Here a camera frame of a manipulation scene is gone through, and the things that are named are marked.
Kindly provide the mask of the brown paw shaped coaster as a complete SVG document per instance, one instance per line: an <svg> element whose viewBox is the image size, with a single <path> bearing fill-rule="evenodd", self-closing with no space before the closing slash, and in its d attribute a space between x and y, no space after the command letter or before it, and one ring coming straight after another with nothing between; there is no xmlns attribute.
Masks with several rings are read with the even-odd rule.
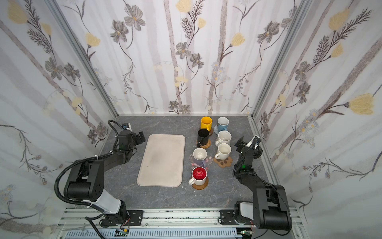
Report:
<svg viewBox="0 0 382 239"><path fill-rule="evenodd" d="M226 168L230 167L233 163L233 159L229 156L227 159L216 159L215 157L213 158L213 161L217 163L217 165L221 168Z"/></svg>

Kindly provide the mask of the black mug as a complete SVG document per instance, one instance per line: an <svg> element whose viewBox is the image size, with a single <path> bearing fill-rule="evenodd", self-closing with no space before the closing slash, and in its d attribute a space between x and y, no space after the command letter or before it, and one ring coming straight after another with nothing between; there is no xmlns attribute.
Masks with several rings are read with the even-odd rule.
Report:
<svg viewBox="0 0 382 239"><path fill-rule="evenodd" d="M207 129L205 129L205 128L199 129L198 139L197 139L197 147L208 145L209 136L210 136L210 132Z"/></svg>

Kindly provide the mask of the blue floral mug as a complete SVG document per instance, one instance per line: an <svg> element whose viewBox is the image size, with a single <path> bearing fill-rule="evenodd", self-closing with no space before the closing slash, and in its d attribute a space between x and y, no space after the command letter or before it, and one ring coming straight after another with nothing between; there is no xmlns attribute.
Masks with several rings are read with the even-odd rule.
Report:
<svg viewBox="0 0 382 239"><path fill-rule="evenodd" d="M226 117L219 117L217 121L217 131L227 131L229 125L229 119Z"/></svg>

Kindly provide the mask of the white speckled mug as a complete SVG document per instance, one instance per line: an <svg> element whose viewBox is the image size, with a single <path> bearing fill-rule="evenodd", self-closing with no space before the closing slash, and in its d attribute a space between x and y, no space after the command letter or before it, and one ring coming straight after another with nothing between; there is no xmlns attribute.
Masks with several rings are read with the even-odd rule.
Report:
<svg viewBox="0 0 382 239"><path fill-rule="evenodd" d="M215 141L215 145L218 147L222 143L230 144L231 139L232 139L231 133L226 130L222 130L218 133L217 140Z"/></svg>

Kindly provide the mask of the beige plastic tray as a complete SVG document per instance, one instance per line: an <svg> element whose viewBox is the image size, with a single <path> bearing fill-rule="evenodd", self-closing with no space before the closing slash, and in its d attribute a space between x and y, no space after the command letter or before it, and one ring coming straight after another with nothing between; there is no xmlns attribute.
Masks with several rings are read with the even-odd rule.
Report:
<svg viewBox="0 0 382 239"><path fill-rule="evenodd" d="M139 186L178 187L182 183L185 136L152 134L149 136L137 177Z"/></svg>

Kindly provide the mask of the blue grey woven coaster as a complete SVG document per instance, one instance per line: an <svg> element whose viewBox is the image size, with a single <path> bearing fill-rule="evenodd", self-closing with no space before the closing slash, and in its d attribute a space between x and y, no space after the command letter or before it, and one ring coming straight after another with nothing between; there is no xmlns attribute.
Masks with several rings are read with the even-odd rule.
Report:
<svg viewBox="0 0 382 239"><path fill-rule="evenodd" d="M215 127L214 127L214 129L213 129L213 132L214 132L216 135L218 135L219 131L218 131L218 126L217 126L217 125L215 125Z"/></svg>

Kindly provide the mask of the light brown cork coaster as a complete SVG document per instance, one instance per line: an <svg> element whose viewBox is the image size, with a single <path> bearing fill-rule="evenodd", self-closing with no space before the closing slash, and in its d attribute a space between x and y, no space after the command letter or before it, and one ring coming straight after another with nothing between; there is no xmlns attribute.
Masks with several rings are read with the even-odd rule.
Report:
<svg viewBox="0 0 382 239"><path fill-rule="evenodd" d="M203 189L205 189L208 186L208 183L209 183L209 178L207 177L206 181L205 181L205 183L203 185L192 184L192 187L197 189L197 190L203 190Z"/></svg>

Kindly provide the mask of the plain white mug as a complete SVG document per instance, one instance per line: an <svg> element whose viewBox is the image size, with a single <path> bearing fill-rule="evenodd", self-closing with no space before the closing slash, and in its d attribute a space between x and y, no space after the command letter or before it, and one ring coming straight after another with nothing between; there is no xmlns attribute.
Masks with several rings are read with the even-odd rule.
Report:
<svg viewBox="0 0 382 239"><path fill-rule="evenodd" d="M230 156L231 147L227 143L221 143L217 148L217 154L214 156L215 159L226 160Z"/></svg>

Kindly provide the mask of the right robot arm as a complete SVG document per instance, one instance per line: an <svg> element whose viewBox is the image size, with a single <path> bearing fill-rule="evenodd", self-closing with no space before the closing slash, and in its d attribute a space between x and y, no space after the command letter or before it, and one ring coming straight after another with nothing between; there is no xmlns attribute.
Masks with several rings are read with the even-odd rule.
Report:
<svg viewBox="0 0 382 239"><path fill-rule="evenodd" d="M234 206L234 220L240 225L252 222L258 229L289 233L292 219L284 187L262 179L252 167L253 160L263 153L260 142L261 139L254 136L249 142L241 137L235 143L239 158L232 175L240 184L250 189L253 201L237 201Z"/></svg>

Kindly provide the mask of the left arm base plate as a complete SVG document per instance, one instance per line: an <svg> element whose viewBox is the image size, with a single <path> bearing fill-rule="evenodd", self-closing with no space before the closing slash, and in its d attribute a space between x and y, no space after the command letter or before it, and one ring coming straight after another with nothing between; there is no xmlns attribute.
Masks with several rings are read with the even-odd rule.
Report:
<svg viewBox="0 0 382 239"><path fill-rule="evenodd" d="M103 228L110 226L140 226L143 219L143 210L129 210L125 213L104 215L99 225Z"/></svg>

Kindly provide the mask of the white mug red inside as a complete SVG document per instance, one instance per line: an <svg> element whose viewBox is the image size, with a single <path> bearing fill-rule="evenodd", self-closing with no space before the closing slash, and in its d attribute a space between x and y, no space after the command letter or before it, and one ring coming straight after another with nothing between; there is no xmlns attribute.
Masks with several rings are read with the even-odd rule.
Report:
<svg viewBox="0 0 382 239"><path fill-rule="evenodd" d="M204 167L198 166L192 171L192 178L189 180L189 185L202 186L207 180L208 172Z"/></svg>

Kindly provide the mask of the white grey mug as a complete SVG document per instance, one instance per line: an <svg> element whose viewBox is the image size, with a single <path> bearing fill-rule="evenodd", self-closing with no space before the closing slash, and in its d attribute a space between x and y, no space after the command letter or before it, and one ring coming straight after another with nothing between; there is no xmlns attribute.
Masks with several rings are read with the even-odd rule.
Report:
<svg viewBox="0 0 382 239"><path fill-rule="evenodd" d="M197 148L193 152L194 161L197 163L203 163L207 158L207 151L204 148Z"/></svg>

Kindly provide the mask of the rattan woven round coaster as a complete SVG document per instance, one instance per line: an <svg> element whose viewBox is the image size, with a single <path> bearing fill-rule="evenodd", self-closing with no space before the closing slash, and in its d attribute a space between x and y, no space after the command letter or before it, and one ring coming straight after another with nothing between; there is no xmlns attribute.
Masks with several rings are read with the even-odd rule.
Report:
<svg viewBox="0 0 382 239"><path fill-rule="evenodd" d="M210 146L211 146L211 140L210 139L208 139L207 141L205 141L205 140L197 141L197 147L199 147L199 148L207 149Z"/></svg>

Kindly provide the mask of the pink flower shaped coaster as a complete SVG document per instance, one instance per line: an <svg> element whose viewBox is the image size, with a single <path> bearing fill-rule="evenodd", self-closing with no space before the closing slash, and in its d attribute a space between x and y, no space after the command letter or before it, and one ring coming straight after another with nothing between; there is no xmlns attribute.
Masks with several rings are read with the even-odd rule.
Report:
<svg viewBox="0 0 382 239"><path fill-rule="evenodd" d="M213 158L208 155L204 160L198 160L191 154L190 161L191 161L191 169L201 166L208 171L210 169L210 165L213 162Z"/></svg>

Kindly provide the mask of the yellow mug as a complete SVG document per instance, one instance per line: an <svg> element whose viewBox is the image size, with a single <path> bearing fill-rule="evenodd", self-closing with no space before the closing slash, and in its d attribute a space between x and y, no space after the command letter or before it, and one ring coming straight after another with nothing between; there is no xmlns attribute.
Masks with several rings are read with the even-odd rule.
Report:
<svg viewBox="0 0 382 239"><path fill-rule="evenodd" d="M208 132L212 129L212 118L202 117L200 129L206 129Z"/></svg>

